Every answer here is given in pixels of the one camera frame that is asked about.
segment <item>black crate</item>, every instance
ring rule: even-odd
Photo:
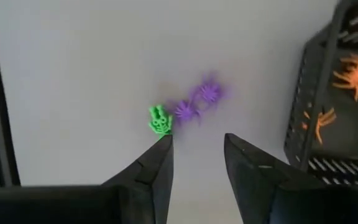
[[[339,59],[351,53],[358,55],[358,1],[345,0],[305,45],[284,145],[291,165],[330,184],[358,184],[358,102],[354,90],[332,86],[333,71],[343,72]],[[331,108],[336,120],[321,128],[321,145],[318,114]]]

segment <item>white table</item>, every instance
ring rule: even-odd
[[[148,108],[216,69],[231,97],[175,135],[169,224],[241,223],[232,132],[274,156],[303,44],[336,0],[0,0],[0,66],[23,185],[99,184],[157,137]]]

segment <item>toy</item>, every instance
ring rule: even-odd
[[[150,128],[160,138],[166,134],[171,134],[172,130],[172,115],[168,115],[162,105],[153,106],[149,109],[152,120],[149,123]]]
[[[194,116],[197,116],[200,122],[200,112],[194,105],[193,99],[179,101],[174,109],[173,114],[175,115],[178,124],[190,121]]]
[[[223,88],[215,81],[216,72],[209,72],[204,75],[203,82],[197,86],[190,94],[194,98],[195,104],[200,107],[201,101],[206,103],[206,107],[202,109],[205,111],[211,106],[217,106],[220,99],[223,97]]]
[[[343,75],[338,72],[334,72],[334,75],[341,80],[348,82],[347,84],[342,83],[333,83],[333,86],[337,88],[344,89],[355,89],[356,93],[354,94],[354,100],[358,101],[358,55],[351,54],[350,58],[342,58],[341,62],[350,63],[351,66],[348,66],[348,72]]]
[[[307,112],[303,112],[303,114],[310,119],[309,114]],[[327,113],[323,114],[322,112],[320,112],[318,114],[318,120],[317,120],[317,125],[316,125],[316,138],[318,140],[318,142],[320,142],[320,144],[323,144],[323,140],[321,139],[321,135],[320,135],[320,128],[331,124],[334,120],[336,119],[336,115],[334,113],[334,108],[331,108]],[[308,129],[308,125],[305,124],[304,122],[302,122],[302,128],[303,129]]]

